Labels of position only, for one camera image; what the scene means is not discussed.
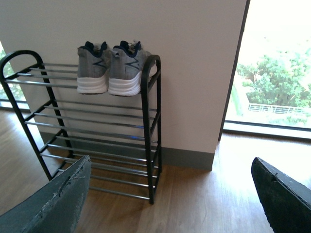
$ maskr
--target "window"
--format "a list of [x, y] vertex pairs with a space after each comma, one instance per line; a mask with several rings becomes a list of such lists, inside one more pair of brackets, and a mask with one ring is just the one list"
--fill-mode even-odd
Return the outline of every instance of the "window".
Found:
[[226, 123], [311, 130], [310, 7], [250, 1]]
[[[2, 47], [2, 44], [0, 42], [0, 59], [3, 58], [5, 56], [5, 51]], [[6, 76], [12, 75], [13, 69], [11, 67], [10, 63], [7, 63], [4, 67], [3, 70], [3, 74]], [[22, 108], [26, 108], [28, 109], [27, 103], [26, 103], [26, 99], [25, 96], [20, 88], [20, 86], [18, 84], [9, 84], [12, 94], [15, 97], [15, 99], [18, 101], [18, 103], [22, 106]], [[4, 108], [12, 108], [10, 102], [8, 101], [8, 97], [6, 96], [2, 85], [0, 84], [0, 107], [4, 107]]]

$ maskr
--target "metal rod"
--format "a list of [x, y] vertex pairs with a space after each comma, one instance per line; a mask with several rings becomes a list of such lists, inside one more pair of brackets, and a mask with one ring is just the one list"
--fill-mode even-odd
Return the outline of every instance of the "metal rod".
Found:
[[115, 170], [115, 169], [110, 169], [110, 168], [102, 168], [102, 167], [93, 166], [92, 169], [105, 170], [105, 171], [112, 171], [112, 172], [117, 172], [117, 173], [124, 173], [124, 174], [127, 174], [127, 175], [141, 176], [141, 177], [144, 177], [144, 178], [147, 177], [147, 174], [137, 174], [137, 173], [134, 173], [134, 172], [120, 171], [120, 170]]
[[[84, 154], [73, 154], [74, 156], [79, 156], [79, 157], [83, 157]], [[121, 161], [121, 160], [115, 160], [115, 159], [106, 159], [106, 158], [102, 158], [102, 157], [96, 157], [96, 156], [92, 156], [90, 155], [91, 159], [97, 159], [97, 160], [102, 160], [102, 161], [107, 161], [107, 162], [112, 162], [112, 163], [118, 163], [118, 164], [125, 164], [125, 165], [131, 165], [131, 166], [142, 166], [142, 167], [146, 167], [145, 164], [137, 164], [137, 163], [131, 163], [131, 162], [126, 162], [126, 161]]]
[[160, 174], [161, 174], [162, 170], [161, 169], [158, 169], [157, 171], [157, 176], [156, 176], [156, 180], [155, 180], [155, 185], [154, 185], [154, 192], [156, 192], [156, 188], [157, 188], [157, 185], [159, 183], [159, 180], [160, 180]]
[[57, 139], [57, 136], [61, 135], [62, 133], [63, 130], [59, 130], [49, 141], [44, 144], [44, 146], [40, 149], [40, 153], [45, 151], [49, 147], [49, 144], [52, 144]]
[[130, 117], [130, 118], [142, 119], [142, 116], [136, 116], [136, 115], [103, 113], [103, 112], [96, 112], [96, 111], [82, 110], [82, 109], [75, 109], [75, 108], [61, 108], [61, 107], [55, 108], [55, 107], [51, 107], [51, 106], [47, 106], [46, 108], [64, 110], [64, 111], [72, 111], [72, 112], [79, 112], [79, 113], [92, 113], [92, 114], [101, 114], [101, 115], [114, 116], [114, 117]]
[[154, 76], [152, 76], [151, 80], [148, 82], [148, 92], [150, 92], [151, 88], [153, 87], [153, 85], [157, 81], [160, 73], [161, 73], [161, 70], [158, 68], [156, 74]]
[[127, 135], [127, 134], [120, 134], [120, 133], [102, 133], [102, 132], [98, 132], [98, 131], [81, 130], [81, 129], [76, 129], [76, 128], [69, 128], [69, 127], [65, 127], [65, 126], [52, 125], [52, 124], [39, 123], [39, 122], [25, 121], [25, 124], [36, 125], [36, 126], [44, 126], [44, 127], [56, 128], [56, 129], [63, 129], [63, 130], [69, 131], [69, 132], [95, 134], [95, 135], [106, 136], [106, 137], [123, 138], [123, 139], [129, 139], [129, 140], [137, 140], [137, 141], [143, 141], [144, 140], [144, 138], [141, 136], [133, 136], [133, 135]]
[[41, 83], [41, 82], [32, 82], [32, 81], [6, 80], [6, 82], [15, 83], [15, 84], [25, 84], [25, 85], [47, 86], [47, 87], [60, 87], [60, 88], [72, 88], [72, 89], [77, 88], [77, 86], [72, 86], [72, 85], [60, 85], [60, 84]]
[[97, 179], [97, 180], [102, 180], [102, 181], [109, 181], [109, 182], [121, 183], [121, 184], [130, 184], [130, 185], [135, 185], [135, 186], [140, 186], [140, 187], [148, 188], [148, 185], [147, 184], [143, 184], [143, 183], [135, 183], [135, 182], [117, 180], [117, 179], [112, 179], [112, 178], [107, 178], [107, 177], [102, 177], [102, 176], [95, 176], [95, 175], [91, 175], [91, 178], [94, 178], [94, 179]]
[[39, 74], [29, 74], [29, 73], [27, 73], [27, 74], [18, 73], [18, 75], [22, 76], [22, 77], [33, 77], [33, 78], [44, 78], [44, 79], [77, 80], [77, 78], [74, 78], [74, 77], [39, 75]]
[[79, 67], [78, 65], [70, 65], [70, 64], [54, 64], [54, 63], [42, 63], [44, 66], [48, 67]]
[[42, 106], [40, 106], [38, 109], [36, 109], [34, 112], [30, 113], [26, 118], [25, 121], [29, 121], [30, 119], [32, 119], [36, 113], [40, 113], [45, 109], [45, 106], [50, 105], [53, 102], [53, 100], [48, 100], [45, 104], [43, 104]]
[[[55, 159], [62, 159], [62, 160], [69, 161], [69, 162], [76, 162], [76, 161], [78, 161], [78, 159], [72, 159], [72, 158], [62, 157], [62, 156], [52, 155], [52, 154], [41, 153], [40, 155], [44, 156], [44, 157], [50, 157], [50, 158], [55, 158]], [[124, 172], [124, 173], [131, 173], [131, 174], [137, 174], [137, 175], [141, 175], [141, 174], [145, 175], [145, 174], [147, 174], [146, 171], [142, 171], [142, 170], [131, 169], [131, 168], [126, 168], [126, 167], [121, 167], [121, 166], [100, 164], [100, 163], [95, 163], [95, 162], [92, 162], [92, 167], [99, 168], [99, 169], [104, 169], [104, 170], [112, 169], [114, 171], [120, 171], [120, 172]]]
[[130, 125], [130, 124], [123, 124], [123, 123], [116, 123], [116, 122], [106, 122], [106, 121], [98, 121], [98, 120], [86, 120], [81, 118], [73, 118], [68, 116], [56, 116], [56, 115], [48, 115], [43, 113], [35, 113], [37, 116], [41, 117], [50, 117], [50, 118], [60, 118], [64, 120], [75, 120], [75, 121], [84, 121], [84, 122], [90, 122], [90, 123], [98, 123], [98, 124], [106, 124], [106, 125], [115, 125], [115, 126], [124, 126], [124, 127], [131, 127], [131, 128], [138, 128], [143, 129], [144, 127], [142, 125]]
[[111, 104], [85, 103], [85, 102], [67, 101], [67, 100], [56, 100], [56, 101], [62, 102], [62, 103], [74, 103], [74, 104], [94, 105], [94, 106], [110, 107], [110, 108], [124, 108], [124, 109], [133, 109], [133, 110], [142, 110], [142, 108], [138, 108], [138, 107], [119, 106], [119, 105], [111, 105]]
[[59, 136], [58, 138], [59, 139], [63, 139], [63, 140], [76, 141], [76, 142], [87, 142], [87, 143], [103, 145], [103, 146], [113, 146], [113, 147], [120, 147], [120, 148], [126, 148], [126, 149], [145, 151], [145, 148], [137, 147], [138, 145], [140, 146], [140, 144], [136, 144], [135, 146], [127, 146], [127, 145], [116, 144], [115, 142], [114, 143], [98, 142], [98, 141], [94, 141], [94, 139], [92, 139], [92, 138], [90, 138], [90, 139], [80, 139], [80, 138], [74, 138], [74, 137], [65, 138], [65, 137], [61, 137], [61, 136]]
[[[42, 64], [39, 66], [39, 68], [40, 68], [40, 69], [45, 69], [44, 65], [42, 65]], [[45, 71], [41, 71], [41, 75], [47, 75], [47, 73], [46, 73]], [[50, 80], [49, 80], [49, 79], [43, 79], [43, 82], [44, 82], [44, 83], [47, 83], [47, 84], [50, 84]], [[53, 107], [58, 107], [57, 102], [55, 102], [55, 94], [54, 94], [54, 92], [53, 92], [52, 87], [46, 86], [46, 90], [47, 90], [47, 92], [48, 92], [48, 95], [49, 95], [50, 99], [53, 100], [53, 102], [52, 102]], [[54, 110], [54, 113], [55, 113], [57, 116], [61, 116], [61, 113], [60, 113], [59, 110], [56, 110], [56, 109], [55, 109], [55, 110]], [[64, 127], [64, 126], [65, 126], [65, 125], [64, 125], [64, 121], [63, 121], [62, 119], [57, 119], [57, 122], [58, 122], [58, 124], [59, 124], [61, 127]], [[67, 134], [66, 131], [63, 131], [63, 136], [68, 137], [68, 134]], [[71, 144], [70, 144], [70, 141], [66, 141], [65, 143], [66, 143], [67, 147], [72, 147]], [[72, 153], [73, 153], [73, 151], [69, 150], [69, 155], [70, 155], [70, 157], [72, 156]]]
[[112, 190], [103, 189], [103, 188], [98, 188], [98, 187], [93, 187], [93, 186], [90, 186], [89, 189], [98, 190], [98, 191], [103, 191], [103, 192], [106, 192], [106, 193], [112, 193], [112, 194], [123, 195], [123, 196], [127, 196], [127, 197], [132, 197], [132, 198], [139, 198], [139, 199], [149, 200], [149, 198], [147, 198], [147, 197], [132, 195], [132, 194], [129, 194], [129, 193], [123, 193], [123, 192], [112, 191]]
[[40, 68], [30, 68], [30, 70], [45, 71], [45, 72], [55, 72], [55, 73], [68, 73], [68, 74], [76, 74], [78, 72], [77, 70], [40, 69]]
[[40, 66], [40, 63], [36, 63], [36, 64], [34, 64], [34, 65], [32, 65], [32, 66], [29, 66], [29, 67], [27, 67], [27, 68], [25, 68], [25, 69], [23, 69], [23, 70], [20, 70], [19, 72], [16, 72], [16, 73], [14, 73], [14, 74], [12, 74], [12, 75], [10, 75], [10, 76], [8, 76], [8, 77], [6, 77], [6, 78], [4, 78], [5, 80], [12, 80], [12, 79], [15, 79], [15, 78], [17, 78], [18, 77], [18, 74], [17, 73], [27, 73], [27, 72], [29, 72], [30, 71], [30, 68], [36, 68], [36, 67], [39, 67]]
[[66, 171], [66, 170], [65, 170], [65, 169], [60, 169], [60, 168], [59, 168], [58, 171], [59, 171], [59, 172], [64, 172], [64, 171]]
[[158, 110], [158, 112], [156, 113], [155, 119], [153, 120], [152, 125], [151, 125], [151, 129], [150, 129], [150, 135], [151, 136], [154, 133], [154, 130], [156, 128], [156, 125], [157, 125], [157, 122], [159, 121], [160, 116], [161, 116], [161, 111]]
[[153, 159], [152, 159], [152, 161], [151, 161], [151, 163], [152, 163], [152, 167], [154, 167], [154, 168], [156, 168], [155, 167], [155, 162], [156, 162], [156, 159], [158, 158], [158, 156], [159, 156], [159, 151], [160, 151], [160, 149], [161, 149], [161, 144], [158, 144], [158, 146], [156, 147], [156, 152], [154, 153], [154, 157], [153, 157]]
[[117, 154], [109, 154], [109, 153], [104, 153], [104, 152], [99, 152], [99, 151], [92, 151], [92, 150], [85, 150], [85, 149], [78, 149], [78, 148], [69, 148], [69, 147], [63, 147], [63, 146], [58, 146], [58, 145], [53, 145], [53, 144], [49, 144], [49, 147], [54, 147], [54, 148], [63, 149], [63, 150], [74, 150], [74, 151], [78, 151], [78, 152], [98, 154], [98, 155], [104, 155], [104, 156], [121, 158], [121, 159], [128, 159], [128, 160], [134, 160], [134, 161], [143, 161], [143, 162], [145, 161], [145, 159], [127, 157], [127, 156], [117, 155]]

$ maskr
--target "shoe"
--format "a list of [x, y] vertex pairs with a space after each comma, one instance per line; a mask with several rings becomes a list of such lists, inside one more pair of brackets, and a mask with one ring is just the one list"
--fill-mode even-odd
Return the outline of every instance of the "shoe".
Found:
[[108, 92], [116, 96], [134, 96], [140, 92], [140, 79], [146, 59], [151, 55], [142, 44], [121, 41], [111, 51]]
[[110, 54], [106, 42], [96, 46], [87, 41], [78, 48], [78, 93], [100, 94], [108, 90]]

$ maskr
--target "gray baseboard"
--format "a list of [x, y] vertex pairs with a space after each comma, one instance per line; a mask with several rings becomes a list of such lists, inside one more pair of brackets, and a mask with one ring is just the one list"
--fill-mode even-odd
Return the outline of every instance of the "gray baseboard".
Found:
[[163, 164], [212, 171], [214, 153], [162, 147]]
[[[53, 134], [51, 133], [43, 133], [41, 132], [41, 137], [44, 142], [47, 142]], [[55, 144], [60, 146], [66, 146], [64, 141], [56, 141]], [[92, 148], [93, 150], [97, 151], [105, 151], [113, 154], [120, 154], [126, 156], [133, 156], [133, 157], [144, 157], [144, 152], [137, 152], [136, 150], [131, 149], [118, 149], [111, 146], [103, 146], [103, 145], [96, 145], [90, 143], [77, 143], [72, 145], [75, 148], [85, 149], [85, 148]], [[195, 169], [204, 169], [208, 171], [212, 171], [212, 165], [214, 161], [214, 153], [207, 153], [207, 152], [199, 152], [193, 150], [181, 150], [181, 149], [174, 149], [174, 148], [166, 148], [162, 147], [162, 162], [166, 165], [172, 166], [183, 166], [183, 167], [192, 167]]]

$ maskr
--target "green foliage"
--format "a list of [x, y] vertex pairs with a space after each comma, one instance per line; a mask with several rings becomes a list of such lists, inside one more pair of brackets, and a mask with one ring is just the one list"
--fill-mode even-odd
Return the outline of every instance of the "green foliage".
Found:
[[242, 86], [250, 86], [250, 87], [253, 87], [254, 86], [254, 83], [253, 82], [248, 82], [248, 80], [244, 80], [242, 82]]
[[302, 85], [311, 69], [310, 54], [311, 49], [305, 53], [280, 51], [275, 57], [265, 55], [255, 67], [240, 65], [237, 72], [243, 77], [247, 78], [247, 71], [260, 77], [247, 93], [250, 103], [311, 107], [311, 84]]
[[239, 96], [238, 96], [238, 91], [237, 91], [235, 85], [232, 86], [231, 98], [233, 100], [234, 107], [235, 107], [237, 115], [238, 116], [243, 116], [243, 113], [242, 113], [242, 110], [241, 110], [241, 105], [240, 105], [240, 100], [239, 100]]
[[308, 122], [307, 115], [288, 115], [286, 116], [286, 118], [278, 118], [269, 121], [270, 124], [300, 126], [300, 127], [306, 125], [307, 122]]
[[[5, 56], [4, 50], [0, 50], [0, 59], [4, 56]], [[14, 71], [13, 71], [10, 63], [7, 63], [4, 66], [3, 74], [5, 77], [14, 74]], [[12, 94], [16, 100], [25, 100], [24, 94], [23, 94], [23, 92], [22, 92], [22, 90], [18, 84], [9, 84], [9, 86], [10, 86]], [[2, 86], [0, 86], [0, 99], [5, 99], [5, 100], [8, 99], [8, 97], [6, 96]]]

